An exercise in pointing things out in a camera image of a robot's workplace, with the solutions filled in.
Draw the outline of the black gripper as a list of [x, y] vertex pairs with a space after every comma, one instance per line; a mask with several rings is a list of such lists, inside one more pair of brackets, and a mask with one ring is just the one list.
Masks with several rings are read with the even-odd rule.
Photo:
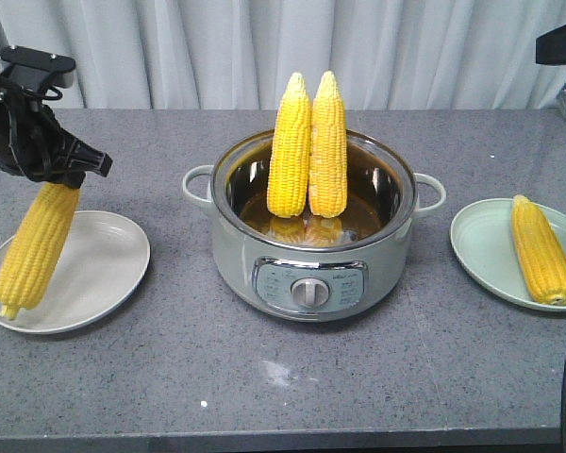
[[34, 182], [81, 188], [86, 174], [107, 176], [108, 153], [64, 129], [49, 107], [18, 87], [0, 88], [0, 169]]

